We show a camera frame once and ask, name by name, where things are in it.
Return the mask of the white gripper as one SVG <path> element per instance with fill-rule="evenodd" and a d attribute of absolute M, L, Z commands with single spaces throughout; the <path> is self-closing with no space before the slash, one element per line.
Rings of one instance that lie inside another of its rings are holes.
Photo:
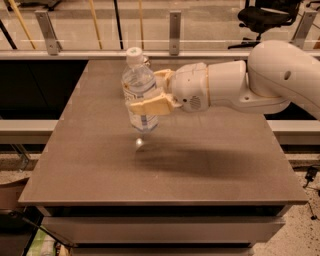
<path fill-rule="evenodd" d="M 158 88 L 173 94 L 160 93 L 151 98 L 128 102 L 128 109 L 137 115 L 169 115 L 176 108 L 186 112 L 205 111 L 209 108 L 207 65 L 184 65 L 175 72 L 163 69 L 154 72 Z"/>

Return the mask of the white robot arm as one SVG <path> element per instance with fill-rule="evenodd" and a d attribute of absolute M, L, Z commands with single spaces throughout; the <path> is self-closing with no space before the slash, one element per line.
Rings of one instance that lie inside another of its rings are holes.
<path fill-rule="evenodd" d="M 127 108 L 138 115 L 168 115 L 223 106 L 274 114 L 294 103 L 320 119 L 320 62 L 283 41 L 264 41 L 243 61 L 188 64 L 156 73 L 160 87 Z"/>

